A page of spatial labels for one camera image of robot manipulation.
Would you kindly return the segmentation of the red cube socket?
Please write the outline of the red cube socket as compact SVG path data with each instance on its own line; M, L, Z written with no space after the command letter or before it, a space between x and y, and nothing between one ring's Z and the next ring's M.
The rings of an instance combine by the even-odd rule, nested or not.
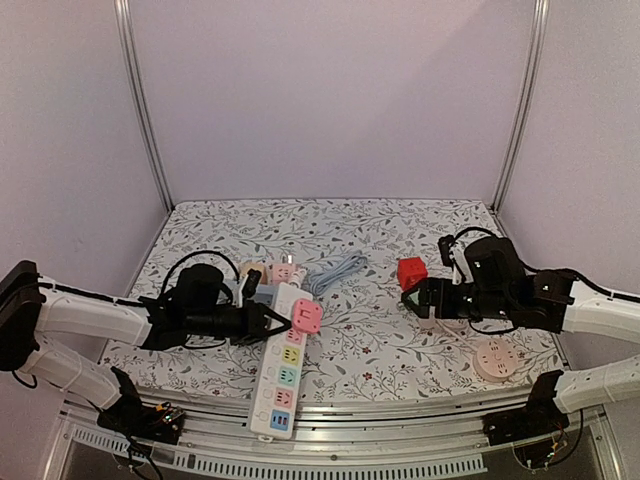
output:
M428 270L420 257L401 258L397 263L397 279L402 291L406 291L428 276Z

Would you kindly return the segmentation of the pink plug adapter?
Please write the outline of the pink plug adapter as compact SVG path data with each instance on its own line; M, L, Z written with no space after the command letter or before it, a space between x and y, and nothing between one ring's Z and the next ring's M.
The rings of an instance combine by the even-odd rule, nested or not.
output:
M304 334L317 334L322 324L322 307L307 299L298 299L293 306L292 327Z

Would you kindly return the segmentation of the white long power strip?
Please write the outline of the white long power strip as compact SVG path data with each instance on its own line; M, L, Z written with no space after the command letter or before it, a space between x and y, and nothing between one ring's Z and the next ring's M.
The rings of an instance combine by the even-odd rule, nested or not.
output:
M304 269L296 270L288 283L277 286L272 300L271 309L291 323L293 306L298 299L314 302L313 295L302 288L305 277ZM263 442L289 440L293 435L304 353L310 335L291 327L269 338L264 346L248 421L249 430Z

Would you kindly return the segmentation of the round pink socket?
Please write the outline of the round pink socket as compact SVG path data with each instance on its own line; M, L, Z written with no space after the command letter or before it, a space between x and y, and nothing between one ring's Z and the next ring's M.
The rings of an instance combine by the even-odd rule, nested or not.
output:
M518 367L513 345L502 339L489 339L478 344L472 358L475 372L485 381L503 383Z

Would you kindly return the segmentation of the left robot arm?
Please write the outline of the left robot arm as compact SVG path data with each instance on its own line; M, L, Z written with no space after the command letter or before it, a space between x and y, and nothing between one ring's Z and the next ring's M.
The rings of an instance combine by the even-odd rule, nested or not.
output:
M99 426L125 436L175 442L182 409L164 402L143 404L129 377L100 366L51 339L70 333L157 352L183 347L193 336L251 345L292 326L253 297L261 274L237 275L230 287L210 264L179 260L157 297L113 297L46 279L35 262L22 260L1 280L1 369L45 380L84 398L98 412Z

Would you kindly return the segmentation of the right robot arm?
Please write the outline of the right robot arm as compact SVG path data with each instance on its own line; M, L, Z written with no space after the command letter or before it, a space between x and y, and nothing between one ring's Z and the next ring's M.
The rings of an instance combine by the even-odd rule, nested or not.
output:
M458 282L428 277L404 288L401 302L408 310L423 319L500 319L514 329L639 341L638 295L606 289L572 269L535 269L510 239L478 231L481 238L464 250L469 271ZM638 395L638 357L553 370L536 379L524 406L484 416L483 432L492 445L516 442L568 427L571 413Z

